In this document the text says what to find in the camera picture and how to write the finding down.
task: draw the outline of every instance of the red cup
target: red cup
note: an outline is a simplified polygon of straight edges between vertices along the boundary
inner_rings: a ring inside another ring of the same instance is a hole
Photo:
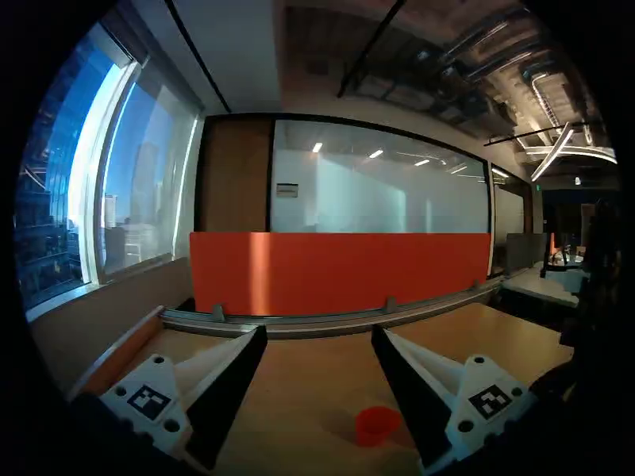
[[[377,446],[399,428],[401,423],[402,418],[399,412],[386,407],[378,406],[362,410],[355,418],[357,445]]]

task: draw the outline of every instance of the orange partition panel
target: orange partition panel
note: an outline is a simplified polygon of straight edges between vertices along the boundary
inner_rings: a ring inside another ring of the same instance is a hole
[[[488,233],[193,232],[196,310],[349,313],[465,290],[487,276]]]

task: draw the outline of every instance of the wooden table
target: wooden table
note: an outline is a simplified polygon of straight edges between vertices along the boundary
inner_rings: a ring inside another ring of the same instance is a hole
[[[489,355],[525,384],[572,354],[556,332],[481,304],[391,330],[458,362]],[[152,353],[179,362],[222,341],[163,330],[129,368]],[[405,425],[381,447],[355,445],[355,415],[373,405],[398,408],[370,333],[269,341],[214,474],[418,474]]]

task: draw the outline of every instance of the office desk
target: office desk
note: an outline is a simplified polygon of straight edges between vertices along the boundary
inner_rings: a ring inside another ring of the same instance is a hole
[[[565,274],[574,273],[573,280],[577,281],[578,287],[582,275],[577,270],[566,271],[566,273],[547,271],[547,278],[541,278],[541,268],[542,264],[536,265],[513,278],[506,279],[502,282],[502,287],[567,307],[577,307],[579,299],[565,289],[568,284],[565,279],[570,281],[571,275],[565,276]]]
[[[556,332],[481,304],[391,330],[458,362],[489,355],[525,384],[572,354]],[[129,369],[153,353],[179,362],[223,340],[164,329]],[[270,340],[214,474],[418,474],[405,425],[381,447],[354,444],[355,415],[373,405],[398,409],[370,333]]]

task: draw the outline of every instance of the sign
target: sign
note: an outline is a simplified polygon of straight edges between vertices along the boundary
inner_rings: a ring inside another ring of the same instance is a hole
[[[297,183],[277,183],[275,184],[275,196],[276,197],[298,197],[298,184]]]

